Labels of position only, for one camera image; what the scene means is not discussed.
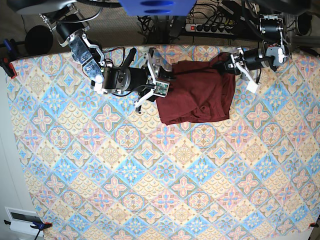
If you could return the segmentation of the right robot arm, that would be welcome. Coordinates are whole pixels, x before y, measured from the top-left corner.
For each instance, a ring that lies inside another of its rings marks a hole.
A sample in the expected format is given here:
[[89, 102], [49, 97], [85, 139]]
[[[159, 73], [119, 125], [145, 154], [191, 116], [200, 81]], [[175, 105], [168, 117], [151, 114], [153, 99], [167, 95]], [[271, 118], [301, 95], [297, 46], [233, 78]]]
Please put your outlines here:
[[73, 59], [82, 66], [85, 75], [91, 81], [91, 89], [96, 93], [112, 94], [117, 97], [126, 97], [137, 93], [138, 99], [134, 102], [137, 108], [145, 101], [154, 101], [156, 98], [167, 96], [170, 83], [175, 80], [171, 70], [154, 63], [156, 49], [151, 47], [143, 58], [142, 67], [132, 67], [137, 49], [122, 53], [122, 62], [116, 66], [107, 58], [107, 51], [89, 40], [89, 19], [85, 18], [74, 4], [64, 8], [41, 14], [41, 18], [49, 29], [57, 34], [59, 44], [68, 46]]

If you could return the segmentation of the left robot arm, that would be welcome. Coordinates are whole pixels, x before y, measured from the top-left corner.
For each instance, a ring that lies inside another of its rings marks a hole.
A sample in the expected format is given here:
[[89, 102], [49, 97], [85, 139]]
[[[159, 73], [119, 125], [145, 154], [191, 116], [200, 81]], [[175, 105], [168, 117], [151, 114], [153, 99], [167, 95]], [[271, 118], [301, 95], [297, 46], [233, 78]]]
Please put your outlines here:
[[233, 52], [224, 52], [219, 61], [212, 68], [219, 73], [242, 75], [247, 79], [252, 78], [252, 71], [271, 68], [277, 71], [278, 67], [285, 64], [292, 57], [289, 50], [287, 27], [281, 14], [256, 14], [258, 24], [250, 21], [247, 11], [249, 1], [241, 2], [241, 13], [248, 27], [260, 39], [261, 46], [245, 50], [238, 47]]

